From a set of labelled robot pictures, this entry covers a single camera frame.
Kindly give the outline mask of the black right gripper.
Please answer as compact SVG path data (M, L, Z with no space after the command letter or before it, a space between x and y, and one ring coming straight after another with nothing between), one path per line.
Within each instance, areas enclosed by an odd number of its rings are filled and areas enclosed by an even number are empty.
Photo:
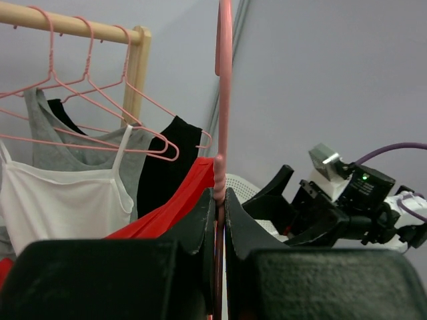
M293 173L289 165L282 165L273 179L242 205L254 219L290 222L288 235L268 231L264 249L332 248L340 239L364 238L370 229L370 218L346 213L313 182L300 181L291 206L283 192Z

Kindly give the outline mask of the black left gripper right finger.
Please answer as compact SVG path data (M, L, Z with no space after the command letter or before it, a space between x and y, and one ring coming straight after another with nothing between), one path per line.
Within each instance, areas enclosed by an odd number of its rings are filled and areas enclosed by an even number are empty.
M226 191L230 319L425 319L426 292L400 253L288 247Z

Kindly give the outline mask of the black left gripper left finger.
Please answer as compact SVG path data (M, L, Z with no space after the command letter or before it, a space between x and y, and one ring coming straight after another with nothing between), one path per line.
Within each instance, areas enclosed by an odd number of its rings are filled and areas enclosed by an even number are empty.
M2 319L207 319L214 277L213 191L157 239L27 246L1 289Z

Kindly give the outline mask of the red tank top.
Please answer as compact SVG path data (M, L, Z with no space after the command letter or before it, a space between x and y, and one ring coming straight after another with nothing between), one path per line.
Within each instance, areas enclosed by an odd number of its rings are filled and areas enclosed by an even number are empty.
M165 233L194 208L204 189L213 186L213 161L199 158L192 165L173 197L135 222L104 237L106 239L156 238Z

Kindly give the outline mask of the white camisole top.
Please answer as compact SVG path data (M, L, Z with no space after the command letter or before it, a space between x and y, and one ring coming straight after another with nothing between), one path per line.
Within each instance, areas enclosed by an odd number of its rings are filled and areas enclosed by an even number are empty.
M133 199L119 176L132 128L111 169L49 171L12 160L1 146L1 216L15 254L46 239L98 239L130 222Z

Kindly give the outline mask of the pink hanger of red top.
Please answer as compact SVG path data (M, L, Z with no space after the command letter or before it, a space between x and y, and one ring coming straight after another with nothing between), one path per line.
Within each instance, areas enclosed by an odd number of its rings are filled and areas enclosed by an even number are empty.
M221 0L218 9L216 43L216 75L219 80L219 127L218 154L214 159L213 172L215 186L213 198L216 200L216 244L214 263L213 319L222 318L223 251L226 196L226 163L228 151L228 124L232 82L233 56L233 15L232 2Z

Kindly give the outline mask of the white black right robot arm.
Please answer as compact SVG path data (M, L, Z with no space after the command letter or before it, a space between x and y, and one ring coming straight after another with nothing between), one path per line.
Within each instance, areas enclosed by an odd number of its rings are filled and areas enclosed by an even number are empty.
M340 239L403 252L426 241L426 198L364 165L351 165L347 177L327 180L317 170L292 201L282 192L293 174L284 165L243 204L255 220L269 221L289 246L333 247Z

